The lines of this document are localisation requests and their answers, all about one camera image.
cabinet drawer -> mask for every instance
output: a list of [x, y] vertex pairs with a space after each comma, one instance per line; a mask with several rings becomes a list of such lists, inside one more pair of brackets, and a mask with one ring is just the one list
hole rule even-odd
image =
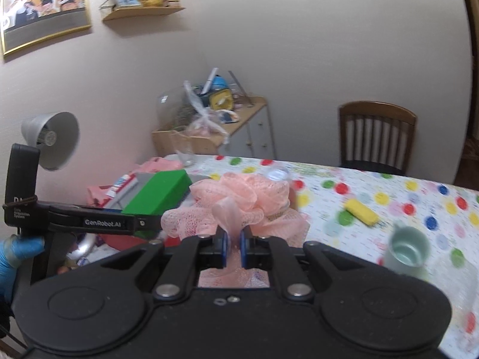
[[241, 156], [253, 158], [250, 134], [248, 126], [243, 125], [239, 130], [229, 137], [229, 144], [223, 144], [218, 148], [218, 154], [224, 156]]
[[275, 159], [267, 107], [261, 109], [251, 118], [248, 122], [248, 128], [250, 129], [255, 157], [259, 159]]

chair backrest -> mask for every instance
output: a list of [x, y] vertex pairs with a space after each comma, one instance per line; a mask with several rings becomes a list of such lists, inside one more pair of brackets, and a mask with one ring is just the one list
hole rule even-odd
[[349, 160], [383, 163], [406, 173], [416, 120], [410, 110], [384, 102], [355, 101], [342, 105], [339, 108], [341, 164]]

white wall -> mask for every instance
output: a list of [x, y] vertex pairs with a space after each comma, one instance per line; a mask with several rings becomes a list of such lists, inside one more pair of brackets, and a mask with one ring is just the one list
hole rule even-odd
[[[66, 110], [80, 122], [80, 145], [62, 170], [39, 170], [37, 195], [84, 203], [87, 185], [111, 183], [134, 163], [154, 156], [150, 133], [157, 125], [156, 97], [208, 73], [191, 29], [191, 9], [107, 26], [98, 10], [102, 2], [90, 0], [92, 33], [26, 49], [0, 62], [2, 188], [10, 147], [23, 142], [21, 121]], [[0, 238], [13, 232], [0, 222]]]
[[337, 108], [402, 105], [419, 124], [409, 175], [452, 182], [469, 111], [463, 0], [193, 0], [211, 66], [270, 101], [279, 159], [339, 163]]

pink cloth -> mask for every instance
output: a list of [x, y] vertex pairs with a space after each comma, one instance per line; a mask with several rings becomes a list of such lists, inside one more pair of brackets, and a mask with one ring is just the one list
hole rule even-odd
[[111, 185], [87, 186], [87, 205], [97, 207], [104, 205], [110, 199], [105, 194], [110, 187]]
[[[255, 236], [278, 236], [290, 246], [302, 246], [310, 225], [297, 211], [288, 208], [289, 184], [274, 182], [257, 174], [225, 173], [219, 181], [204, 179], [191, 185], [196, 204], [166, 211], [161, 227], [170, 237], [216, 232], [220, 225], [231, 242], [227, 267], [201, 273], [201, 286], [245, 287], [255, 270], [244, 270], [240, 261], [240, 232], [250, 225]], [[274, 219], [268, 217], [282, 214]]]
[[182, 168], [183, 164], [180, 161], [171, 161], [157, 156], [142, 165], [136, 165], [132, 173], [157, 173], [159, 171], [181, 170]]

blue dot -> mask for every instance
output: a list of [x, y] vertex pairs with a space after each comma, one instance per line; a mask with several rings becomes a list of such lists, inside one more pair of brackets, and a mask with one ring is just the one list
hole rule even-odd
[[419, 201], [421, 201], [421, 199], [419, 198], [419, 195], [417, 193], [409, 193], [408, 194], [408, 199], [413, 204], [419, 204]]
[[437, 230], [437, 220], [432, 216], [426, 217], [424, 224], [426, 225], [427, 229], [430, 229], [431, 231]]
[[439, 235], [436, 238], [437, 246], [442, 250], [447, 250], [449, 248], [449, 240], [444, 235]]
[[439, 193], [441, 193], [443, 196], [447, 196], [449, 194], [449, 190], [447, 190], [446, 186], [444, 185], [439, 185], [437, 189], [439, 190]]

